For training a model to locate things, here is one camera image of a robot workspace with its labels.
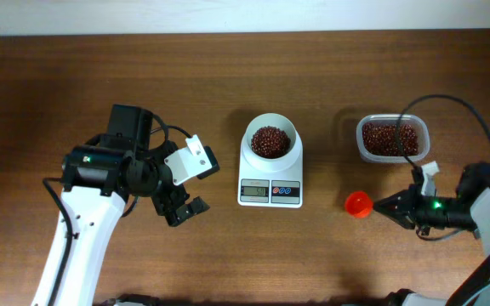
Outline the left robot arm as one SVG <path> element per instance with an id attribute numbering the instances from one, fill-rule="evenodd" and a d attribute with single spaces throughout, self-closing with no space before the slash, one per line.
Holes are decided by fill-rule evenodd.
<path id="1" fill-rule="evenodd" d="M 54 191 L 53 178 L 43 179 L 60 214 L 33 304 L 92 304 L 111 235 L 138 199 L 151 199 L 170 227 L 209 209 L 184 183 L 218 172 L 219 163 L 196 135 L 179 148 L 170 128 L 149 110 L 113 105 L 105 133 L 65 156 L 62 191 Z"/>

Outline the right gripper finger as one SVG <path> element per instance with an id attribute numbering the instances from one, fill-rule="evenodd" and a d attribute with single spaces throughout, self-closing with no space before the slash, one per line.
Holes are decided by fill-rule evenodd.
<path id="1" fill-rule="evenodd" d="M 407 212 L 399 211 L 394 207 L 374 207 L 373 209 L 375 212 L 384 215 L 405 230 L 415 229 L 415 223 L 408 216 Z"/>
<path id="2" fill-rule="evenodd" d="M 402 190 L 394 195 L 378 200 L 373 204 L 374 208 L 406 208 L 409 206 L 411 192 Z"/>

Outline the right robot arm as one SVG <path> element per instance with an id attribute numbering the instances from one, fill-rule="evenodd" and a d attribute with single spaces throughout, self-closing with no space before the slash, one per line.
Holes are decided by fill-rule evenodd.
<path id="1" fill-rule="evenodd" d="M 412 170 L 413 183 L 376 201 L 373 210 L 426 241 L 431 229 L 469 231 L 481 240 L 486 258 L 447 300 L 401 289 L 387 296 L 386 305 L 490 305 L 490 164 L 467 165 L 454 198 L 436 194 L 438 172 L 436 162 Z"/>

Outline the orange measuring scoop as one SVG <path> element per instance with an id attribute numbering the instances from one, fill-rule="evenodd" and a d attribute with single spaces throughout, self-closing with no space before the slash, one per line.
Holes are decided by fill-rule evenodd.
<path id="1" fill-rule="evenodd" d="M 345 210 L 355 218 L 365 218 L 373 210 L 373 201 L 365 191 L 354 191 L 345 199 Z"/>

